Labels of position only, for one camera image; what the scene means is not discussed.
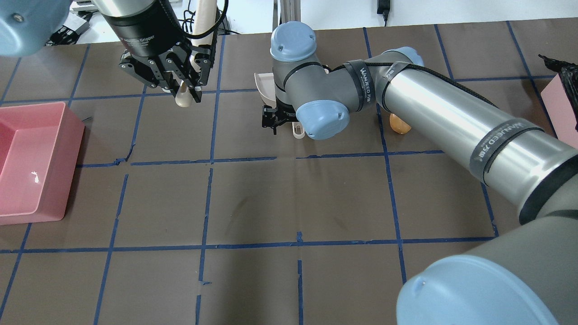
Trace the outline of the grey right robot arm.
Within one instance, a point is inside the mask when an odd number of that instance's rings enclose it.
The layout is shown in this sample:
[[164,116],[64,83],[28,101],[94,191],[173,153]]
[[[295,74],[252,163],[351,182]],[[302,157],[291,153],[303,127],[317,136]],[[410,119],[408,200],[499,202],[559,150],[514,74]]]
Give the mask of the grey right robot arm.
[[264,127],[298,121],[311,139],[343,131],[378,104],[516,205],[520,226],[432,263],[399,292],[399,325],[575,325],[577,150],[433,70],[411,47],[326,72],[314,31],[272,33],[276,107]]

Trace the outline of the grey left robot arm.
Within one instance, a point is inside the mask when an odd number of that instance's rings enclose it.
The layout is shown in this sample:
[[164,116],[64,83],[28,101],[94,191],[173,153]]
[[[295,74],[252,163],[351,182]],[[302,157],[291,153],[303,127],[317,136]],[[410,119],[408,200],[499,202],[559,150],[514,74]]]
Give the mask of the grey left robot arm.
[[[36,53],[64,26],[70,0],[3,0],[1,55],[25,57]],[[120,69],[146,87],[169,93],[180,107],[202,99],[216,54],[219,27],[228,0],[199,0],[192,30],[180,20],[168,0],[95,0],[93,5],[122,42]]]

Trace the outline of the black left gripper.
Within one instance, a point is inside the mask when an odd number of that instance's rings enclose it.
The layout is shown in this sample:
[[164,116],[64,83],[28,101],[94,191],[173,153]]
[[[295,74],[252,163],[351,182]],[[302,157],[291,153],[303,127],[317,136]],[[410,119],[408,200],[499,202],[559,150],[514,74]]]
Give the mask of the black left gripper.
[[174,13],[132,13],[112,16],[110,26],[125,47],[120,68],[145,86],[160,88],[175,98],[175,104],[192,104],[202,92],[202,67],[194,58],[191,39],[200,39],[215,30],[192,35]]

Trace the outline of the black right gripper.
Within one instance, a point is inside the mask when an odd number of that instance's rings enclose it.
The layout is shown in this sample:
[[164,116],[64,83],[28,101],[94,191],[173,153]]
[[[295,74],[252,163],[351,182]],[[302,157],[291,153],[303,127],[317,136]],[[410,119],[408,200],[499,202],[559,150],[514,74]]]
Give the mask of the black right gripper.
[[277,135],[277,127],[289,125],[291,128],[298,126],[297,114],[292,105],[278,102],[277,106],[262,106],[262,128],[271,128],[273,135]]

